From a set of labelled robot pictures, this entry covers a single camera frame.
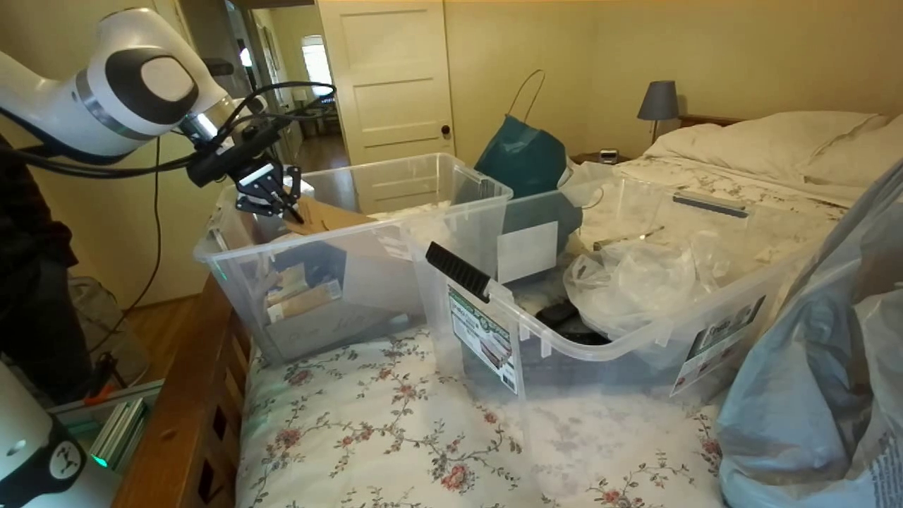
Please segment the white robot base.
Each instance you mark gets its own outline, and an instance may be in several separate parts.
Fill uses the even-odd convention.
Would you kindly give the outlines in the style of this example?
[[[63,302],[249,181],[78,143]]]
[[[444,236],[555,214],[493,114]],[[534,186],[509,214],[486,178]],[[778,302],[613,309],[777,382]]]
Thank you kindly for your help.
[[[118,484],[0,364],[0,508],[114,508]]]

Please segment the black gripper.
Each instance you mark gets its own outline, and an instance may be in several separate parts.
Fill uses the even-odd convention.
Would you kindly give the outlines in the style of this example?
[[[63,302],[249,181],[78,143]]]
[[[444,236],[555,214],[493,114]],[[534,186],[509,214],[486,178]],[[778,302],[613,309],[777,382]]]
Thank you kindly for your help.
[[[296,219],[301,198],[298,169],[270,154],[273,143],[273,133],[263,133],[225,151],[200,145],[186,165],[188,178],[198,186],[229,178],[236,190],[234,209],[249,214],[251,223],[273,219],[269,205],[280,205],[287,219]]]

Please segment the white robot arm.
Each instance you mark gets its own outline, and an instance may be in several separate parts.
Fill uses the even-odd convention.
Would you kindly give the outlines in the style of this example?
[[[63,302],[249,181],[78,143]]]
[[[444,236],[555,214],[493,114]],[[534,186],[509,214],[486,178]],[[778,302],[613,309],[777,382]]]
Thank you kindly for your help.
[[[0,110],[42,143],[40,151],[21,151],[28,165],[78,178],[131,178],[115,162],[181,133],[195,154],[169,168],[184,168],[195,186],[229,178],[243,213],[298,223],[298,174],[270,157],[296,114],[253,114],[251,103],[221,87],[153,8],[108,14],[90,61],[64,79],[0,58]]]

